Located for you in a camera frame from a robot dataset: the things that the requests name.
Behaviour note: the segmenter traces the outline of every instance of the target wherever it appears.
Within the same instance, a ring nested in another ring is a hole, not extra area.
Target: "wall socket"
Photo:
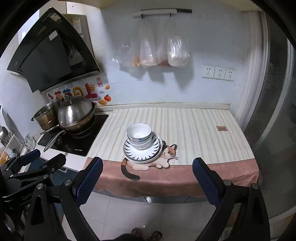
[[[214,68],[215,68],[214,66],[203,65],[202,66],[202,77],[209,78],[209,79],[214,78]]]
[[[235,70],[234,69],[226,69],[225,72],[225,80],[234,81]]]
[[[215,66],[214,79],[223,80],[225,77],[226,68]]]

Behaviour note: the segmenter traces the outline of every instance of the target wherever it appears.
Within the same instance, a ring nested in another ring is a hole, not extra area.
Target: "person's foot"
[[[142,230],[139,229],[139,228],[134,228],[134,229],[131,231],[131,234],[132,234],[132,235],[135,235],[135,236],[137,236],[137,237],[139,237],[139,238],[141,238],[141,237],[142,237]]]
[[[148,241],[159,241],[163,237],[162,233],[159,231],[155,231]]]

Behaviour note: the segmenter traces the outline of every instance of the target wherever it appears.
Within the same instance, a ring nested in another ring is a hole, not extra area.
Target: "kitchen counter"
[[[74,171],[85,168],[95,156],[103,159],[104,169],[96,184],[98,190],[107,190],[121,196],[196,196],[203,191],[192,173],[192,161],[202,157],[212,170],[236,185],[249,186],[258,179],[259,169],[252,150],[229,110],[196,108],[129,108],[99,112],[109,114],[97,135],[87,157],[63,153],[64,167]],[[130,124],[143,122],[151,126],[167,145],[177,145],[178,160],[169,160],[169,168],[149,167],[133,181],[121,173],[124,158],[122,144]],[[49,160],[62,153],[36,145],[41,157]]]

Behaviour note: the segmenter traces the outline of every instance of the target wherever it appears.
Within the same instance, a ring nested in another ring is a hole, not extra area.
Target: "blue gripper pad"
[[[72,191],[77,197],[76,205],[79,207],[87,202],[96,182],[103,171],[103,161],[94,157],[88,166],[80,171],[74,178]]]
[[[31,163],[32,161],[35,161],[36,159],[38,159],[39,157],[40,157],[40,151],[38,149],[35,149],[35,150],[29,152],[28,154],[21,156],[20,163],[23,166],[26,166],[29,163]]]
[[[204,191],[209,203],[218,208],[221,203],[220,193],[217,185],[215,185],[214,181],[210,177],[212,171],[207,167],[200,157],[193,160],[192,171],[202,190]]]

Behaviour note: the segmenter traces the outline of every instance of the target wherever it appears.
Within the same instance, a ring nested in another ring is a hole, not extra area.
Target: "cat print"
[[[177,149],[176,144],[171,145],[171,146],[167,146],[165,141],[163,141],[162,154],[155,161],[145,163],[145,164],[138,164],[138,163],[134,163],[134,162],[129,161],[128,159],[124,158],[121,163],[121,172],[123,173],[123,175],[125,175],[129,179],[139,180],[140,177],[138,175],[134,175],[134,174],[129,173],[128,170],[126,169],[126,166],[131,167],[135,171],[148,170],[149,167],[167,168],[167,167],[169,167],[168,160],[170,160],[172,158],[178,159],[178,157],[176,157],[176,149]]]

